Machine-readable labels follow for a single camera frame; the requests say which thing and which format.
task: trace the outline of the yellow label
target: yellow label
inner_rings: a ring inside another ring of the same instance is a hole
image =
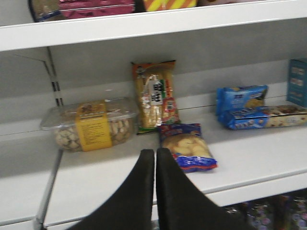
[[[104,101],[79,105],[75,123],[83,151],[104,149],[112,146]]]

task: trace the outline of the white shelf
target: white shelf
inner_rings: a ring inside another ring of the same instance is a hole
[[[0,27],[0,51],[307,17],[306,0],[265,0]]]
[[[126,179],[140,151],[157,149],[158,146],[158,136],[153,134],[137,136],[109,149],[65,152],[44,225],[76,221],[90,214]]]
[[[32,221],[0,226],[0,230],[35,230]]]
[[[215,203],[226,206],[307,187],[306,126],[231,131],[206,111],[181,110],[180,117],[185,123],[201,123],[218,160],[219,167],[210,172],[187,174]],[[155,150],[157,140],[153,133],[111,149],[65,153],[45,225],[80,220],[94,211],[123,182],[140,150]]]
[[[40,215],[58,160],[58,148],[46,132],[13,136],[0,137],[0,225],[28,221]]]

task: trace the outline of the clear plastic tub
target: clear plastic tub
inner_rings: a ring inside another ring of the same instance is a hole
[[[104,101],[112,145],[125,143],[135,134],[137,107],[129,98]],[[71,104],[51,108],[40,124],[42,130],[53,131],[55,141],[62,149],[83,150],[75,123],[78,107],[79,104]]]

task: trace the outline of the blue cookie package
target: blue cookie package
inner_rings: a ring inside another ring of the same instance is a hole
[[[207,171],[217,167],[206,142],[201,137],[200,124],[158,126],[160,145],[168,148],[185,173]]]
[[[264,106],[267,85],[218,88],[216,91],[216,115],[231,109]]]
[[[298,126],[307,122],[307,110],[298,105],[233,109],[223,112],[218,120],[235,130]]]

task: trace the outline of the plastic wrapper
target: plastic wrapper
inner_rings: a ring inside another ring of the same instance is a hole
[[[199,0],[198,6],[212,6],[230,3],[240,3],[249,1],[260,1],[260,0]]]
[[[231,109],[264,106],[267,90],[267,85],[218,88],[216,91],[216,115]]]
[[[296,191],[291,194],[288,217],[285,230],[306,230],[307,229],[307,192],[306,190]]]
[[[274,206],[274,229],[285,230],[289,225],[288,216],[290,210],[291,196],[280,194],[273,196]]]
[[[29,0],[29,7],[35,22],[65,19],[59,11],[59,0]]]
[[[132,73],[140,111],[139,133],[155,131],[163,124],[179,121],[173,96],[175,61],[133,64]]]
[[[59,0],[59,10],[68,19],[132,13],[133,0]]]
[[[304,125],[307,109],[298,105],[260,106],[223,112],[219,121],[229,129],[256,129]]]
[[[195,7],[197,0],[138,0],[137,4],[141,5],[137,9],[142,12],[152,12]]]
[[[243,204],[236,204],[225,206],[224,210],[231,216],[235,217],[236,219],[241,220],[242,222],[246,222],[246,212],[243,209]]]
[[[90,151],[125,143],[135,134],[137,108],[128,98],[54,107],[40,127],[61,149]]]
[[[186,172],[207,171],[217,162],[201,137],[200,124],[172,124],[158,127],[160,145],[168,148],[180,168]]]
[[[248,223],[257,230],[274,229],[274,208],[268,198],[248,202]]]

